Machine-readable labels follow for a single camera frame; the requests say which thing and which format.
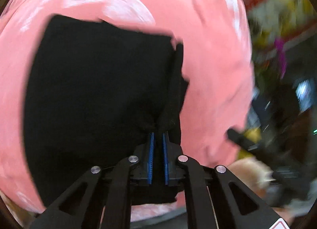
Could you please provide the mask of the black small garment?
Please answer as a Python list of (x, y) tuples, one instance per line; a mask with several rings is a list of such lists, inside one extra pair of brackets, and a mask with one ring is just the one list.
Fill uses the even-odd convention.
[(154, 132), (153, 203), (172, 202), (162, 136), (180, 143), (188, 83), (169, 35), (55, 15), (36, 52), (24, 102), (27, 163), (44, 206), (89, 168), (115, 166)]

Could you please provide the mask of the cream fluffy sleeve right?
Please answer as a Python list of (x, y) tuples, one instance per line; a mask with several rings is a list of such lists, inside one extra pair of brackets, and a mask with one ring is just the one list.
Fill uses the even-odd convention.
[(261, 198), (273, 181), (272, 170), (254, 157), (237, 160), (228, 169)]

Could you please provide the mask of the potted plant with purple flowers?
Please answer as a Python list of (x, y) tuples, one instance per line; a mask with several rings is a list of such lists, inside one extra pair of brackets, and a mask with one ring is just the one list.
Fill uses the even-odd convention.
[(261, 92), (272, 91), (284, 78), (287, 69), (285, 39), (283, 33), (291, 28), (284, 22), (264, 25), (249, 19), (254, 64), (255, 85)]

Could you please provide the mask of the pink butterfly bed blanket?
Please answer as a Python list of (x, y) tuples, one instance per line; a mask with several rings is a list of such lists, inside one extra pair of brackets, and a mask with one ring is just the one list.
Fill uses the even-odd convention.
[(169, 35), (184, 47), (188, 86), (180, 111), (180, 145), (204, 166), (232, 164), (253, 89), (247, 15), (242, 0), (10, 0), (1, 14), (1, 192), (24, 210), (44, 206), (25, 152), (24, 102), (32, 64), (55, 15)]

